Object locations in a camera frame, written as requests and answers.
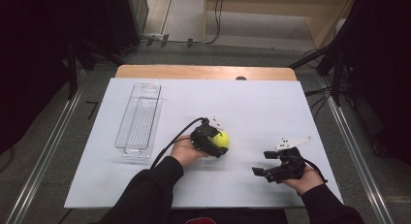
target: black cable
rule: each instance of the black cable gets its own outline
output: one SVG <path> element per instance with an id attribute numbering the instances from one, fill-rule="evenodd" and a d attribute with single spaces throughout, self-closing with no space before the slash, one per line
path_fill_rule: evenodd
<path id="1" fill-rule="evenodd" d="M 325 183 L 328 182 L 328 181 L 324 178 L 323 174 L 321 173 L 321 171 L 320 171 L 320 169 L 317 167 L 317 165 L 315 165 L 314 163 L 312 163 L 312 162 L 310 162 L 310 161 L 308 161 L 308 160 L 306 160 L 306 159 L 303 159 L 303 160 L 304 160 L 305 163 L 307 163 L 311 168 L 313 168 L 313 169 L 318 173 L 318 175 L 320 176 L 320 178 L 321 178 Z"/>
<path id="2" fill-rule="evenodd" d="M 326 97 L 327 94 L 328 94 L 328 92 L 327 92 L 327 93 L 324 93 L 323 96 L 322 96 L 317 102 L 315 102 L 313 105 L 311 105 L 311 106 L 309 107 L 310 110 L 312 111 L 312 110 L 314 109 L 314 107 L 315 107 L 318 103 L 320 103 L 320 102 Z"/>
<path id="3" fill-rule="evenodd" d="M 223 10 L 223 2 L 224 2 L 224 0 L 221 0 L 221 2 L 220 2 L 220 10 L 219 10 L 219 15 L 218 15 L 218 17 L 217 17 L 218 1 L 219 1 L 219 0 L 217 0 L 217 1 L 215 2 L 215 8 L 214 8 L 214 16 L 215 16 L 215 22 L 216 22 L 216 24 L 217 24 L 217 31 L 216 31 L 216 34 L 215 34 L 214 39 L 212 39 L 210 42 L 207 42 L 206 44 L 212 44 L 212 43 L 214 43 L 214 42 L 220 37 L 221 11 Z"/>
<path id="4" fill-rule="evenodd" d="M 61 217 L 60 221 L 57 222 L 57 224 L 61 224 L 63 223 L 63 221 L 67 218 L 67 216 L 70 214 L 70 212 L 72 212 L 74 210 L 74 208 L 70 208 L 69 210 L 67 210 L 67 212 L 64 214 L 64 216 Z"/>
<path id="5" fill-rule="evenodd" d="M 312 96 L 312 95 L 315 95 L 315 94 L 318 94 L 318 93 L 321 93 L 321 92 L 324 92 L 324 91 L 332 91 L 332 88 L 330 86 L 327 86 L 327 87 L 324 87 L 324 88 L 321 88 L 321 89 L 318 89 L 318 90 L 305 91 L 304 95 L 305 95 L 305 97 L 308 97 L 308 96 Z"/>
<path id="6" fill-rule="evenodd" d="M 140 47 L 140 46 L 142 46 L 142 45 L 145 45 L 145 44 L 147 44 L 148 43 L 148 41 L 147 40 L 144 40 L 144 41 L 141 41 L 138 45 L 136 45 L 136 46 L 132 46 L 132 47 L 130 47 L 130 48 L 125 48 L 125 49 L 123 49 L 120 53 L 121 53 L 121 55 L 120 55 L 120 57 L 119 58 L 123 58 L 123 57 L 125 57 L 125 56 L 127 56 L 128 54 L 130 54 L 130 52 L 132 52 L 134 49 L 136 49 L 136 48 L 138 48 L 138 47 Z M 100 57 L 98 54 L 93 54 L 92 55 L 93 57 L 97 57 L 97 59 L 95 59 L 96 61 L 98 61 L 98 62 L 102 62 L 102 61 L 107 61 L 108 59 L 107 58 L 104 58 L 104 57 Z"/>
<path id="7" fill-rule="evenodd" d="M 173 144 L 175 144 L 175 143 L 177 143 L 177 142 L 180 142 L 180 141 L 183 141 L 183 140 L 191 140 L 191 138 L 185 138 L 185 139 L 175 140 Z"/>
<path id="8" fill-rule="evenodd" d="M 15 158 L 15 153 L 14 153 L 14 151 L 13 151 L 13 148 L 10 147 L 10 157 L 9 157 L 9 159 L 7 160 L 6 164 L 3 165 L 3 166 L 0 168 L 0 173 L 2 173 L 3 170 L 5 170 L 7 167 L 9 167 L 9 165 L 12 163 L 12 161 L 13 161 L 14 158 Z"/>
<path id="9" fill-rule="evenodd" d="M 310 50 L 308 50 L 308 51 L 306 51 L 306 52 L 304 53 L 304 55 L 302 56 L 302 58 L 305 58 L 305 56 L 306 56 L 309 52 L 311 52 L 311 51 L 318 52 L 316 48 L 310 49 Z M 320 63 L 320 61 L 319 61 L 317 58 L 314 58 L 314 60 L 315 60 L 316 62 Z M 317 67 L 311 66 L 311 65 L 308 64 L 308 63 L 306 63 L 305 65 L 307 65 L 307 66 L 309 66 L 309 67 L 311 67 L 311 68 L 313 68 L 313 69 L 317 69 Z"/>
<path id="10" fill-rule="evenodd" d="M 343 81 L 343 82 L 346 82 L 346 83 L 348 83 L 348 68 L 347 68 L 347 66 L 343 66 L 343 68 L 342 68 L 342 71 L 341 71 L 341 80 Z"/>
<path id="11" fill-rule="evenodd" d="M 324 104 L 326 103 L 326 101 L 332 96 L 331 93 L 328 93 L 327 95 L 325 95 L 325 98 L 323 99 L 323 103 L 321 104 L 320 108 L 318 108 L 317 112 L 314 115 L 314 121 L 317 118 L 318 113 L 320 112 L 320 109 L 323 108 Z"/>
<path id="12" fill-rule="evenodd" d="M 161 150 L 161 152 L 157 155 L 157 158 L 154 160 L 153 164 L 151 165 L 150 169 L 155 168 L 155 166 L 157 165 L 158 161 L 161 159 L 161 157 L 163 157 L 164 153 L 166 153 L 166 151 L 170 148 L 170 146 L 172 146 L 172 144 L 174 144 L 176 142 L 176 140 L 178 139 L 178 137 L 180 137 L 188 128 L 190 128 L 194 123 L 196 123 L 197 121 L 203 121 L 206 120 L 203 117 L 197 118 L 193 121 L 191 121 L 190 124 L 188 124 L 186 127 L 184 127 L 184 129 L 182 129 L 173 139 L 172 141 L 163 149 Z"/>
<path id="13" fill-rule="evenodd" d="M 159 43 L 176 43 L 176 44 L 201 44 L 201 45 L 209 45 L 214 43 L 219 37 L 220 37 L 220 30 L 221 30 L 221 12 L 223 9 L 223 1 L 224 0 L 217 0 L 215 2 L 215 7 L 214 7 L 214 16 L 215 16 L 215 21 L 217 23 L 217 30 L 214 36 L 214 39 L 212 39 L 209 42 L 183 42 L 183 41 L 164 41 L 164 40 L 157 40 L 157 39 L 149 39 L 145 38 L 148 42 L 159 42 Z"/>

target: yellow ball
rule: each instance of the yellow ball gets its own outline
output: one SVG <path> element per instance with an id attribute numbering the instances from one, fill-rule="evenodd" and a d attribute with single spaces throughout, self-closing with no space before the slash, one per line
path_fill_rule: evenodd
<path id="1" fill-rule="evenodd" d="M 229 147 L 230 139 L 226 132 L 220 131 L 219 134 L 211 138 L 211 142 L 219 147 Z"/>

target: person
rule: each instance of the person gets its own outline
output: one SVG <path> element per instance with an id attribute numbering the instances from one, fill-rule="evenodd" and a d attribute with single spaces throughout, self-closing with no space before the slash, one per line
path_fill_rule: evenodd
<path id="1" fill-rule="evenodd" d="M 182 218 L 181 215 L 172 217 L 173 187 L 183 177 L 183 168 L 208 156 L 193 147 L 189 136 L 180 137 L 174 143 L 170 156 L 166 156 L 154 169 L 142 170 L 131 179 L 117 203 L 99 223 L 277 223 L 266 218 L 266 212 L 260 215 L 252 208 L 192 212 L 182 215 Z M 301 196 L 311 223 L 364 223 L 358 211 L 341 204 L 309 166 L 306 166 L 301 179 L 282 182 L 296 189 Z"/>

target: table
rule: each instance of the table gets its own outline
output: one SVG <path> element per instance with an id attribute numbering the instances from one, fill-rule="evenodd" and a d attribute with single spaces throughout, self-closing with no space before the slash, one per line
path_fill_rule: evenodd
<path id="1" fill-rule="evenodd" d="M 214 12 L 215 2 L 205 0 L 205 26 L 206 12 Z M 321 48 L 353 3 L 354 0 L 224 0 L 223 12 L 303 16 L 316 48 Z"/>
<path id="2" fill-rule="evenodd" d="M 249 80 L 235 80 L 238 76 Z M 161 84 L 163 106 L 153 157 L 131 162 L 121 157 L 114 141 L 136 82 Z M 278 166 L 279 160 L 267 160 L 263 152 L 274 150 L 281 138 L 304 136 L 312 141 L 299 146 L 301 154 L 320 167 L 329 188 L 342 201 L 293 70 L 133 65 L 121 66 L 108 86 L 65 208 L 112 207 L 128 181 L 149 168 L 160 150 L 201 115 L 217 117 L 231 138 L 230 150 L 219 159 L 201 159 L 185 170 L 174 187 L 174 208 L 302 207 L 293 189 L 254 176 L 251 167 Z"/>

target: clear plastic container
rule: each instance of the clear plastic container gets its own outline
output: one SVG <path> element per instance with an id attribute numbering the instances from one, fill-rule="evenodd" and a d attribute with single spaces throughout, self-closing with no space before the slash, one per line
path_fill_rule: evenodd
<path id="1" fill-rule="evenodd" d="M 115 147 L 124 157 L 143 159 L 151 156 L 162 102 L 161 85 L 134 85 L 115 141 Z"/>

